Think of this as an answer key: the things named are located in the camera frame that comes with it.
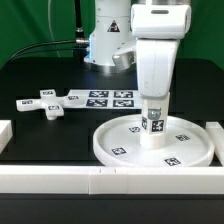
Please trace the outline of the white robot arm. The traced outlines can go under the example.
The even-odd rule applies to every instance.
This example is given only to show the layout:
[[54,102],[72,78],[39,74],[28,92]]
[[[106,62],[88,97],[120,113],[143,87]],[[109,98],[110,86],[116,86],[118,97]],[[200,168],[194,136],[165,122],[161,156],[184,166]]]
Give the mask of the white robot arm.
[[179,42],[190,23],[190,0],[95,0],[85,61],[106,73],[135,65],[142,115],[165,119]]

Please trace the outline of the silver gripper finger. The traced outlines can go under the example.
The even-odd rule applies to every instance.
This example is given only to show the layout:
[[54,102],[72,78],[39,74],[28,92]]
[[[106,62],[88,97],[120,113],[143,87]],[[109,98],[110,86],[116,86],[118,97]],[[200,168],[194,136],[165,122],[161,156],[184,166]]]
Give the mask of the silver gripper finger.
[[149,109],[148,110],[148,118],[150,120],[158,120],[161,116],[161,110],[160,109]]

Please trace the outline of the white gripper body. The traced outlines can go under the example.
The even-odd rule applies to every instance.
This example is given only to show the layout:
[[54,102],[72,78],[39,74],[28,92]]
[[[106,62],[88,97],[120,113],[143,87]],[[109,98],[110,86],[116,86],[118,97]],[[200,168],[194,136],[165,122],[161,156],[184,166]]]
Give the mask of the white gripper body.
[[137,40],[137,84],[143,98],[168,95],[178,46],[177,40]]

